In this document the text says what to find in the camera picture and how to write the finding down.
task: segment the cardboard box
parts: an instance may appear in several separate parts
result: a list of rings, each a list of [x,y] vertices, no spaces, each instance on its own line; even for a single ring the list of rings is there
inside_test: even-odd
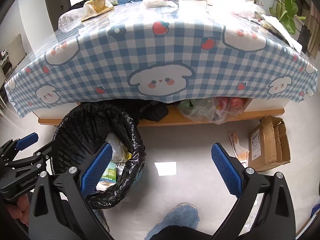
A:
[[[286,128],[280,117],[268,116],[249,134],[249,167],[271,170],[290,162]]]

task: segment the shelf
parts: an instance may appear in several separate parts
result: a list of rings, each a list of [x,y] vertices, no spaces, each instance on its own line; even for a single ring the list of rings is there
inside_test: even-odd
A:
[[[149,120],[140,120],[138,127],[152,127],[152,126],[172,126],[172,125],[188,125],[188,124],[202,124],[202,123],[210,123],[209,121],[196,122],[184,117],[176,106],[168,106],[169,114],[165,116],[159,122],[149,121]],[[282,115],[284,114],[284,109],[273,109],[273,110],[264,110],[264,111],[251,111],[251,112],[243,112],[237,117],[228,117],[228,122],[248,120],[248,119],[260,119],[262,117],[268,115]],[[59,125],[62,119],[41,119],[39,118],[40,124],[46,125]]]

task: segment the tablecloth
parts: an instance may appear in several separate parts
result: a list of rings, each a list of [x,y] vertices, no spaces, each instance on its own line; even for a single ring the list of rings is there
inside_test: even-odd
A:
[[[5,85],[18,115],[114,98],[300,102],[316,91],[318,71],[308,58],[261,26],[209,15],[205,4],[175,2],[179,8],[119,5],[63,25]]]

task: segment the white flower pot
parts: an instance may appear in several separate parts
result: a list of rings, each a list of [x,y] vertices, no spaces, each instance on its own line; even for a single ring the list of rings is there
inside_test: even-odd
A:
[[[255,4],[261,6],[265,11],[267,16],[271,16],[270,7],[275,11],[278,2],[276,0],[255,0]]]

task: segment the white chair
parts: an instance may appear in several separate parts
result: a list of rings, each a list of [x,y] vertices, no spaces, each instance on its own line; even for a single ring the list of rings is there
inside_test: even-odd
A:
[[[7,50],[9,61],[12,65],[12,70],[14,70],[17,65],[19,65],[19,63],[26,57],[26,52],[23,48],[22,37],[20,33],[9,43]]]

